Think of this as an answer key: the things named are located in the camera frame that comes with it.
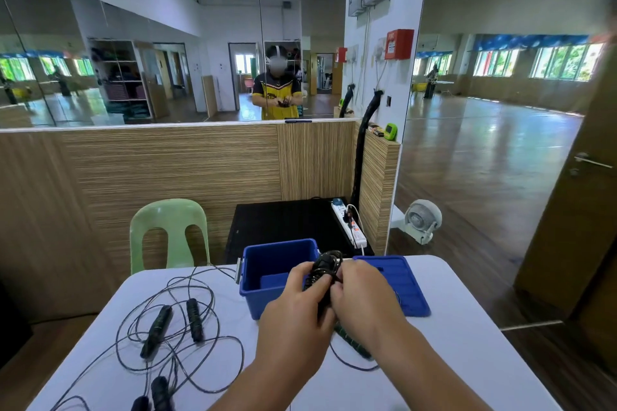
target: black hose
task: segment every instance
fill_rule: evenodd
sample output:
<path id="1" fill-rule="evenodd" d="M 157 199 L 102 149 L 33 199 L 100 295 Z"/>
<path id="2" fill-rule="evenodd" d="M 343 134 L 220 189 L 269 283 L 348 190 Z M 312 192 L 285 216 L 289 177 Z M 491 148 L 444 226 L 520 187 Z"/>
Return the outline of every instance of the black hose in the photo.
<path id="1" fill-rule="evenodd" d="M 381 96 L 383 91 L 377 90 L 373 99 L 368 104 L 364 117 L 360 122 L 360 130 L 358 131 L 358 142 L 355 145 L 355 173 L 353 176 L 353 190 L 351 192 L 351 204 L 360 210 L 360 181 L 362 180 L 362 162 L 364 161 L 364 139 L 368 122 L 373 117 L 373 114 L 380 106 Z"/>
<path id="2" fill-rule="evenodd" d="M 351 102 L 351 99 L 353 98 L 354 88 L 355 88 L 355 85 L 353 83 L 350 83 L 349 85 L 347 85 L 347 93 L 345 93 L 345 99 L 343 100 L 343 105 L 341 106 L 341 111 L 339 113 L 339 119 L 345 117 L 345 111 L 347 111 L 347 107 L 349 103 Z"/>

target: power strip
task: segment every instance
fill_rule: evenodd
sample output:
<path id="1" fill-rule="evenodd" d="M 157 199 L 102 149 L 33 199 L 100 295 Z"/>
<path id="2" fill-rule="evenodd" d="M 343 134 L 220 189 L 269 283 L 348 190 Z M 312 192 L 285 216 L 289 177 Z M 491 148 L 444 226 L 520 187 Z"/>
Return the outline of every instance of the power strip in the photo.
<path id="1" fill-rule="evenodd" d="M 346 206 L 343 204 L 343 201 L 337 199 L 338 201 L 335 203 L 334 201 L 331 203 L 332 210 L 335 212 L 336 217 L 339 220 L 339 223 L 343 227 L 345 234 L 349 238 L 351 245 L 357 248 L 365 248 L 366 247 L 366 237 L 362 233 L 362 230 L 359 228 L 355 219 L 351 218 L 351 228 L 349 228 L 349 224 L 343 220 L 343 216 L 345 215 Z"/>

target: table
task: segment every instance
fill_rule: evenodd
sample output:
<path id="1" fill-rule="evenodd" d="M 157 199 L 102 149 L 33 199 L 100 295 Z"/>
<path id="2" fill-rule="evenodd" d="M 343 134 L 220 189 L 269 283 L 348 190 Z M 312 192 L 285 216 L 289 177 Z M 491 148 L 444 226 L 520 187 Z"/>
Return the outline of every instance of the table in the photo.
<path id="1" fill-rule="evenodd" d="M 226 263 L 235 264 L 246 246 L 307 238 L 315 239 L 321 251 L 362 255 L 345 235 L 331 202 L 331 198 L 313 198 L 236 205 L 225 247 Z M 373 255 L 370 244 L 364 253 Z"/>
<path id="2" fill-rule="evenodd" d="M 422 331 L 441 357 L 482 399 L 495 411 L 560 409 L 443 260 L 433 256 L 408 256 L 406 259 L 432 310 L 430 317 L 408 318 L 409 322 Z M 113 344 L 117 326 L 134 306 L 165 287 L 172 277 L 189 275 L 191 270 L 147 270 L 128 278 L 49 379 L 28 411 L 49 411 L 81 370 Z M 255 357 L 257 322 L 251 319 L 249 309 L 238 293 L 238 286 L 216 270 L 197 275 L 196 279 L 207 282 L 214 290 L 221 335 L 235 335 L 242 340 L 246 353 L 244 365 L 248 365 Z M 174 316 L 168 332 L 178 326 L 180 317 Z M 150 325 L 150 319 L 147 320 L 146 328 Z M 212 327 L 206 324 L 207 331 L 212 332 Z M 333 337 L 333 345 L 346 361 L 366 365 L 366 361 L 337 335 Z M 138 346 L 128 346 L 121 352 L 131 364 L 140 363 Z M 187 362 L 196 364 L 201 356 L 203 354 L 195 353 Z M 224 386 L 235 377 L 239 360 L 239 347 L 231 341 L 220 341 L 194 379 L 201 386 Z M 71 394 L 82 395 L 92 411 L 125 410 L 130 409 L 133 400 L 143 393 L 144 385 L 143 375 L 126 372 L 113 354 L 107 354 L 83 376 Z M 205 410 L 218 396 L 202 394 L 187 385 L 174 396 L 175 409 Z M 296 396 L 291 407 L 293 411 L 407 409 L 381 370 L 353 370 L 339 362 L 330 350 L 318 373 Z M 60 408 L 61 411 L 67 409 L 68 406 Z"/>

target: door handle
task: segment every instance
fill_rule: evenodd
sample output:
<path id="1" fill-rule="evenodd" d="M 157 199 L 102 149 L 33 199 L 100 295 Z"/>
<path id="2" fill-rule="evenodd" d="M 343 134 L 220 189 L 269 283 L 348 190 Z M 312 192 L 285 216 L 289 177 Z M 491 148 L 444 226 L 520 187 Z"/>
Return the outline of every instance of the door handle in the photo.
<path id="1" fill-rule="evenodd" d="M 588 162 L 589 164 L 593 164 L 594 166 L 602 166 L 608 169 L 613 169 L 613 166 L 604 164 L 603 162 L 592 161 L 591 159 L 589 159 L 589 155 L 585 153 L 584 151 L 581 151 L 580 153 L 575 154 L 575 161 L 576 162 Z"/>

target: white table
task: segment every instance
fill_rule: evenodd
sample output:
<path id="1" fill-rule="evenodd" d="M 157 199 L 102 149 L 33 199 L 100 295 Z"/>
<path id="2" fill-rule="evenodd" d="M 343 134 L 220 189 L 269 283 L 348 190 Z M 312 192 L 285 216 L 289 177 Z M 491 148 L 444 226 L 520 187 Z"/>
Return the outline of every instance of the white table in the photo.
<path id="1" fill-rule="evenodd" d="M 489 316 L 472 297 L 451 268 L 433 256 L 409 256 L 410 267 L 418 280 L 432 315 L 408 318 L 419 328 L 430 344 L 495 411 L 559 410 L 549 392 L 533 374 Z M 188 276 L 191 268 L 148 270 L 128 278 L 114 294 L 58 370 L 32 402 L 29 411 L 49 411 L 79 373 L 97 355 L 115 341 L 120 322 L 134 306 L 165 287 L 174 276 Z M 251 319 L 245 300 L 232 279 L 214 270 L 196 276 L 215 292 L 215 311 L 221 321 L 221 335 L 239 337 L 246 353 L 244 365 L 255 357 L 257 322 Z M 191 292 L 204 302 L 204 290 Z M 171 303 L 168 294 L 162 301 Z M 186 291 L 177 294 L 186 300 Z M 145 318 L 142 329 L 148 329 L 158 312 Z M 183 324 L 179 312 L 174 313 L 168 333 Z M 213 336 L 214 321 L 206 324 L 207 336 Z M 191 343 L 190 335 L 184 340 Z M 333 345 L 343 359 L 366 367 L 364 361 L 343 340 L 334 335 Z M 143 365 L 140 347 L 124 345 L 122 356 L 134 366 Z M 196 352 L 186 360 L 193 367 L 204 354 Z M 220 340 L 211 356 L 197 371 L 194 379 L 205 388 L 216 389 L 229 383 L 239 368 L 240 348 L 230 340 Z M 145 375 L 130 373 L 120 367 L 115 354 L 105 354 L 76 384 L 69 396 L 85 398 L 92 411 L 129 410 L 135 398 L 143 393 Z M 220 395 L 206 395 L 190 384 L 176 395 L 176 411 L 205 410 Z M 76 402 L 61 410 L 82 409 Z M 381 370 L 359 372 L 339 362 L 329 350 L 319 372 L 306 384 L 291 405 L 299 410 L 404 410 L 403 399 Z"/>

